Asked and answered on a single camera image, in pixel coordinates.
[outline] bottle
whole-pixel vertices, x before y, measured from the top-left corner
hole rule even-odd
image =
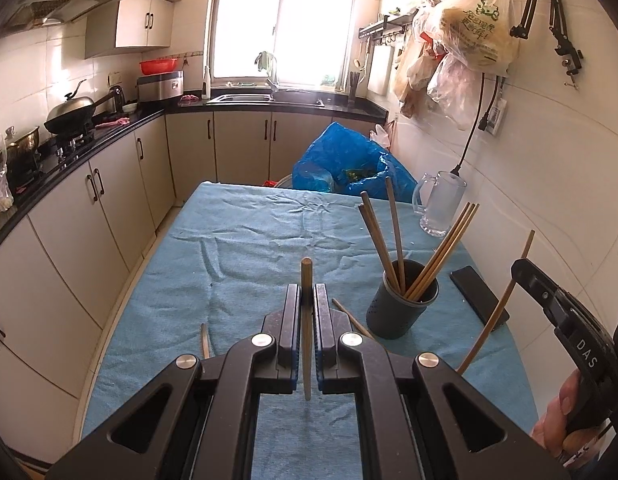
[[[211,74],[209,67],[205,65],[205,73],[202,78],[202,99],[211,99]]]

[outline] metal bolt head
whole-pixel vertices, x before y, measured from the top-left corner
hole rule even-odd
[[[272,342],[273,338],[269,334],[256,334],[251,338],[254,346],[269,346]]]
[[[438,366],[440,359],[432,352],[425,352],[418,356],[418,362],[425,368],[435,368]]]
[[[183,370],[188,370],[189,368],[193,368],[197,362],[198,359],[195,355],[184,354],[176,359],[176,366]]]
[[[347,346],[358,346],[362,344],[362,336],[355,332],[345,332],[340,336],[340,340]]]

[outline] pink cloth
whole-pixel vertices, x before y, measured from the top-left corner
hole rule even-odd
[[[131,122],[131,119],[129,119],[128,117],[121,117],[117,121],[98,124],[96,128],[111,128],[112,126],[123,126],[124,124],[129,124],[130,122]]]

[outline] black smartphone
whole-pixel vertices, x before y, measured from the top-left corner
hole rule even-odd
[[[478,314],[483,325],[487,324],[494,309],[496,309],[498,298],[494,296],[492,290],[484,283],[484,280],[476,270],[472,266],[463,267],[462,269],[451,272],[449,277],[465,297],[467,303],[473,308],[474,312]],[[500,314],[500,319],[497,320],[496,325],[494,325],[494,330],[508,319],[509,313],[503,310],[502,314]]]

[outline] kitchen sink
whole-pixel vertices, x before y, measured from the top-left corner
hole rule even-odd
[[[211,99],[209,103],[268,103],[270,101],[269,94],[225,94]]]
[[[279,105],[305,105],[312,107],[324,107],[321,99],[314,92],[305,90],[279,90],[269,94],[225,94],[208,101],[209,104],[221,103],[271,103],[275,102]]]

